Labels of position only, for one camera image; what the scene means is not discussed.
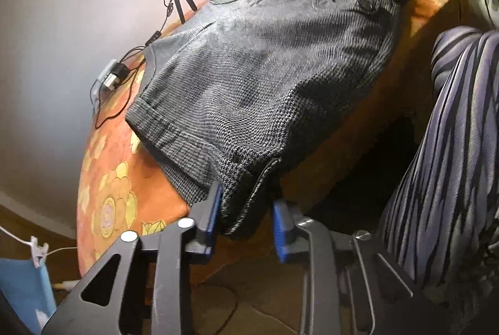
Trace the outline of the grey houndstooth pants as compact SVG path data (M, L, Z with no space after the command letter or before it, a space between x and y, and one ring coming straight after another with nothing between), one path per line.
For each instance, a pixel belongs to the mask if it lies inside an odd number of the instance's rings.
M368 94L399 15L395 0L210 0L146 50L126 122L186 203L220 182L221 232L248 237Z

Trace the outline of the orange floral bed cover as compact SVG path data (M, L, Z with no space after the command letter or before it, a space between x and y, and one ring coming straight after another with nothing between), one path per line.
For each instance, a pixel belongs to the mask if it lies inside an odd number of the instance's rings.
M468 0L411 0L401 12L401 35L392 60L343 125L280 181L286 199L309 209L353 170L387 124L408 116L420 125L429 114L430 51L436 36L468 16ZM104 107L104 125L90 134L80 174L78 259L86 273L129 229L154 234L187 214L156 161L125 122L145 66Z

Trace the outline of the purple striped trousers leg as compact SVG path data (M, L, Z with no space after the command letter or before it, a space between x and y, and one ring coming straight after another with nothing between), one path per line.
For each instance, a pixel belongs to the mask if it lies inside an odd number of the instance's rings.
M498 288L498 33L439 34L431 79L424 137L377 234L461 334Z

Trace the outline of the white clip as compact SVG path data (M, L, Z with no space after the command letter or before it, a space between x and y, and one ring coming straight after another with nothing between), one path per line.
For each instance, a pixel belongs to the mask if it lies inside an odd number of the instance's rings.
M46 260L49 245L48 243L45 243L43 246L40 246L38 243L38 239L34 236L31 236L30 248L33 264L36 268L39 268L41 264L43 264Z

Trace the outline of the blue cloth bag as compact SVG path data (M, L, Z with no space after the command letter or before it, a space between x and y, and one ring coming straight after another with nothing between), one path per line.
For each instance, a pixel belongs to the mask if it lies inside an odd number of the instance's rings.
M51 282L42 261L1 259L1 293L15 315L33 334L41 334L57 309Z

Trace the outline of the white power adapter box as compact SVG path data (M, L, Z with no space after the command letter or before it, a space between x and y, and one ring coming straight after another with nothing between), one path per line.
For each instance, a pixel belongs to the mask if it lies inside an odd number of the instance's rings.
M105 66L90 87L90 102L95 111L99 105L103 105L111 97L128 74L128 67L117 60L111 60Z

